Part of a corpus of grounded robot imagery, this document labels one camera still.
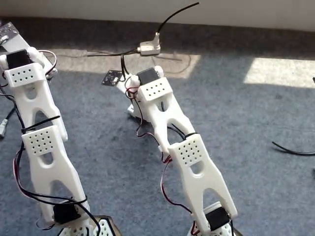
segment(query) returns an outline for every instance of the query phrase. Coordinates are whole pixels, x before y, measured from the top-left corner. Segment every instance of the ventilation holes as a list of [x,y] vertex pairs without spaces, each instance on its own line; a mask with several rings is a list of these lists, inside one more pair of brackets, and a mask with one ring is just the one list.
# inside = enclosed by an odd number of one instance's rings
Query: ventilation holes
[[146,91],[149,94],[149,96],[158,95],[163,90],[165,90],[164,88],[161,88],[161,86],[162,86],[162,83],[155,84],[152,87],[146,88]]
[[195,141],[191,141],[181,147],[178,147],[178,153],[181,155],[181,159],[185,165],[189,163],[189,166],[191,166],[198,163],[200,160],[201,155],[197,155],[200,150],[196,149],[197,145],[194,145],[193,143],[195,143]]

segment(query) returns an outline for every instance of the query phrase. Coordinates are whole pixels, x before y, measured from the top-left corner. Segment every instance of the perforated plate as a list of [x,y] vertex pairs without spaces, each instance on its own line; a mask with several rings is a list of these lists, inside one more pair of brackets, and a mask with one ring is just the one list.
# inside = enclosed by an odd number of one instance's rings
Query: perforated plate
[[[74,199],[85,199],[80,178],[66,154],[56,125],[24,134],[22,139],[30,160],[31,180],[37,193],[50,195],[51,183],[58,180],[71,192]],[[49,152],[52,159],[44,156]],[[89,209],[87,201],[82,205]],[[40,203],[40,207],[45,221],[52,223],[52,205]],[[88,218],[83,210],[78,210],[81,219]]]
[[57,236],[89,236],[87,228],[64,228]]
[[204,150],[200,148],[198,140],[187,140],[187,142],[183,142],[183,145],[178,147],[177,150],[182,162],[188,167],[201,161],[203,156],[205,156]]
[[[99,236],[114,236],[107,220],[101,219],[99,221],[99,225],[100,225]],[[93,235],[96,236],[96,234],[97,234],[97,227],[93,231]]]
[[54,150],[56,137],[52,126],[22,135],[28,153],[44,155]]
[[144,102],[150,102],[172,92],[173,90],[167,78],[163,77],[140,86],[138,95]]
[[[197,232],[197,231],[198,231],[198,227],[196,225],[194,232]],[[230,224],[225,224],[222,227],[218,228],[217,230],[211,231],[210,235],[211,236],[232,236],[231,226]]]
[[38,63],[32,63],[11,70],[6,70],[4,74],[11,88],[46,79],[43,67]]
[[211,189],[220,199],[222,207],[232,218],[237,210],[228,192],[222,174],[209,157],[199,134],[193,134],[181,143],[172,144],[169,153],[181,171],[184,194],[200,231],[209,234],[210,228],[203,209],[203,192]]

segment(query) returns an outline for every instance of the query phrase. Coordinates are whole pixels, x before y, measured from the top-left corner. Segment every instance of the gray carpet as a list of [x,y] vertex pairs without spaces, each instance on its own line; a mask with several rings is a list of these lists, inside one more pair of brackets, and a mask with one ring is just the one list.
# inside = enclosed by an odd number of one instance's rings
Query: gray carpet
[[[51,91],[68,131],[67,154],[92,213],[111,215],[125,236],[185,236],[189,215],[160,193],[163,165],[156,143],[136,137],[128,99],[100,85],[107,70],[119,69],[119,58],[84,57],[85,50],[130,50],[150,40],[158,25],[11,20],[32,46],[60,55]],[[178,102],[226,180],[239,211],[235,227],[247,236],[314,235],[314,157],[280,153],[271,141],[315,150],[315,34],[168,24],[161,42],[159,58],[129,56],[126,65],[133,73],[154,63],[167,70]],[[10,109],[3,98],[0,118]],[[36,228],[39,209],[13,180],[12,157],[20,142],[14,116],[0,142],[0,235],[56,235],[57,229]],[[21,175],[31,188],[26,155]],[[165,178],[169,197],[184,202],[174,166]],[[206,203],[215,200],[205,197]]]

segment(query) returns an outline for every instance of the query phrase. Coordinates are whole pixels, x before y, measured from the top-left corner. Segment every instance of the wire bundle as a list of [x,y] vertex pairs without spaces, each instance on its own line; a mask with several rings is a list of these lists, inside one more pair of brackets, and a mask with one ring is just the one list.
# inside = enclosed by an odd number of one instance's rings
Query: wire bundle
[[[46,72],[46,75],[49,74],[56,66],[57,64],[57,57],[56,57],[56,60],[52,66],[52,68],[50,68],[48,70],[48,72]],[[22,134],[25,134],[27,131],[30,131],[30,130],[35,130],[35,128],[41,124],[44,124],[44,123],[47,123],[49,121],[52,121],[54,119],[57,119],[59,118],[60,116],[56,116],[56,117],[52,117],[52,118],[49,118],[49,119],[46,119],[46,120],[43,120],[39,123],[36,123],[30,127],[27,127],[25,128],[25,125],[24,125],[24,122],[22,120],[22,117],[21,117],[21,114],[18,110],[18,107],[17,107],[17,104],[15,102],[15,98],[13,95],[11,94],[7,94],[4,89],[3,89],[4,86],[2,86],[0,84],[0,96],[4,96],[6,97],[8,100],[10,100],[13,105],[14,105],[14,109],[12,109],[12,111],[10,112],[10,114],[8,115],[9,117],[13,114],[13,112],[15,111],[16,114],[17,114],[17,117],[19,119],[19,122],[21,124],[21,131],[22,131]],[[13,174],[14,174],[14,178],[16,180],[16,183],[20,189],[20,191],[22,192],[22,194],[27,197],[27,198],[30,198],[30,199],[34,199],[38,202],[41,202],[41,203],[44,203],[44,204],[49,204],[49,205],[53,205],[53,206],[56,206],[56,205],[77,205],[78,207],[80,207],[96,224],[97,228],[98,228],[98,231],[97,231],[97,236],[99,236],[100,234],[100,225],[98,223],[98,221],[95,219],[95,217],[82,205],[82,203],[86,202],[87,201],[87,197],[82,200],[82,201],[76,201],[74,200],[73,198],[68,198],[68,197],[61,197],[61,196],[54,196],[54,195],[45,195],[45,194],[39,194],[39,193],[35,193],[35,192],[31,192],[27,189],[25,189],[22,184],[21,184],[21,181],[20,181],[20,162],[21,162],[21,157],[22,157],[22,154],[23,154],[23,151],[25,150],[25,147],[24,147],[24,143],[22,142],[21,143],[21,147],[20,149],[17,151],[16,153],[16,156],[15,158],[13,159]],[[64,200],[64,201],[67,201],[65,203],[56,203],[56,202],[51,202],[51,201],[47,201],[47,200],[44,200],[44,199],[56,199],[56,200]],[[55,224],[52,224],[51,226],[47,227],[47,228],[44,228],[42,230],[50,230],[51,228],[54,227]]]

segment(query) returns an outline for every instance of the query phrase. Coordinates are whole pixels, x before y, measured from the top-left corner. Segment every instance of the red wire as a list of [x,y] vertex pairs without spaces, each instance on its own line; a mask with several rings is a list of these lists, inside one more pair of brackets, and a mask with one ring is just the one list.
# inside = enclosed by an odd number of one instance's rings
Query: red wire
[[192,224],[192,227],[191,227],[191,231],[190,231],[190,234],[193,235],[193,236],[196,236],[198,233],[200,233],[200,230],[197,230],[196,232],[194,232],[194,228],[196,226],[196,221],[193,221],[193,224]]
[[175,206],[182,207],[182,208],[184,208],[186,211],[188,211],[188,212],[191,214],[192,211],[189,210],[188,207],[184,206],[183,204],[175,203],[175,202],[171,201],[171,200],[168,198],[168,196],[166,195],[166,193],[165,193],[164,186],[163,186],[163,177],[164,177],[164,173],[165,173],[165,170],[167,169],[168,164],[172,162],[172,159],[170,159],[170,156],[167,157],[166,159],[168,159],[168,161],[167,161],[167,163],[166,163],[166,165],[165,165],[165,168],[164,168],[164,170],[163,170],[163,174],[162,174],[162,176],[161,176],[161,181],[160,181],[160,187],[161,187],[162,194],[163,194],[163,196],[165,197],[165,199],[166,199],[169,203],[171,203],[172,205],[175,205]]
[[165,160],[163,160],[163,153],[162,153],[162,158],[161,158],[161,161],[166,164],[169,160],[171,160],[171,155],[168,155],[167,158]]

